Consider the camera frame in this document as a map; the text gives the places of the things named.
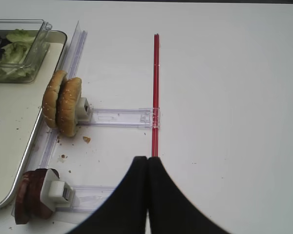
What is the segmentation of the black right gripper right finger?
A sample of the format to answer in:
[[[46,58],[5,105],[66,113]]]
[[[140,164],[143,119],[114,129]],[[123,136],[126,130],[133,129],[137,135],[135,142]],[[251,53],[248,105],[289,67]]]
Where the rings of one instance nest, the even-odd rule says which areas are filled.
[[[152,234],[227,234],[179,190],[160,158],[148,159],[149,219]]]

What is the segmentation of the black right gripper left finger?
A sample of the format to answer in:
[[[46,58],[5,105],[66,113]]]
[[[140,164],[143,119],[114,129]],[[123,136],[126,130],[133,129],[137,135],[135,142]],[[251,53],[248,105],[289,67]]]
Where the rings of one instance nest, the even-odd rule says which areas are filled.
[[[71,234],[144,234],[147,216],[147,158],[136,156],[108,199]]]

